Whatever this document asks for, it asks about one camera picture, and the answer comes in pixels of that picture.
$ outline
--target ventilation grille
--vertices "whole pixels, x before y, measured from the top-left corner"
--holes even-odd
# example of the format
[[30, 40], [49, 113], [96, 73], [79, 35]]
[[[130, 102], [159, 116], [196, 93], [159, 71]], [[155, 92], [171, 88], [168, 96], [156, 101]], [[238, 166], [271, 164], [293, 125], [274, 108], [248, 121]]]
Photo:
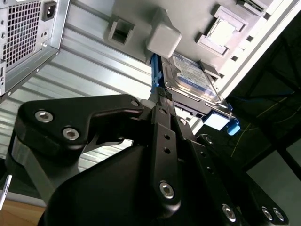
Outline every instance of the ventilation grille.
[[38, 1], [8, 8], [8, 39], [3, 48], [7, 69], [34, 52], [40, 18]]

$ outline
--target wooden floor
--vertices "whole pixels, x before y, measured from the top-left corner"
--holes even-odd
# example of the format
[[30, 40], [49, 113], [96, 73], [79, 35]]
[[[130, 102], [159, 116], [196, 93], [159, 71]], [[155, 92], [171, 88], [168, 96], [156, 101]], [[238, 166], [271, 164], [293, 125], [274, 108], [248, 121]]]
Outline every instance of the wooden floor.
[[0, 212], [0, 226], [36, 226], [44, 208], [5, 200]]

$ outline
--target ribbed metal wall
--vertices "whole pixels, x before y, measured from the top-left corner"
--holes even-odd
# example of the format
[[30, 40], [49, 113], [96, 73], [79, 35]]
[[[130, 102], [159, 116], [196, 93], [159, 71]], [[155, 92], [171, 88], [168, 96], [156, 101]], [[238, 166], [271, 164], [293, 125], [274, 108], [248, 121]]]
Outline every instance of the ribbed metal wall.
[[[148, 99], [151, 69], [105, 45], [103, 34], [113, 0], [71, 1], [61, 53], [0, 104], [0, 155], [5, 158], [19, 106], [31, 100], [130, 94]], [[130, 146], [102, 147], [83, 154], [82, 170]]]

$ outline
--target blue hard drive label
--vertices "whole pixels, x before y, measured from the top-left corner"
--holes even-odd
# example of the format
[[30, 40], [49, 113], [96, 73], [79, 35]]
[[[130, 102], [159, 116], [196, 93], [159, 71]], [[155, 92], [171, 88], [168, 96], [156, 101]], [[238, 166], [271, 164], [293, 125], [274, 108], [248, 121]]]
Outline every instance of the blue hard drive label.
[[204, 74], [200, 65], [190, 61], [181, 55], [174, 54], [174, 65], [181, 71], [177, 74], [178, 79], [200, 90], [206, 97], [217, 97], [207, 75]]

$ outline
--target white cable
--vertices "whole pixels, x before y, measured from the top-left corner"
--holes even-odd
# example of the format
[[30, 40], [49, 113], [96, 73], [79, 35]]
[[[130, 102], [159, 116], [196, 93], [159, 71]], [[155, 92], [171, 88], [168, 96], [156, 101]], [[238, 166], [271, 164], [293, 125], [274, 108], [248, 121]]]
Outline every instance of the white cable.
[[6, 181], [5, 181], [5, 184], [4, 184], [4, 187], [3, 187], [3, 191], [2, 191], [2, 195], [0, 197], [0, 211], [2, 210], [6, 195], [8, 194], [8, 188], [9, 188], [12, 177], [13, 177], [12, 175], [8, 175], [6, 177]]

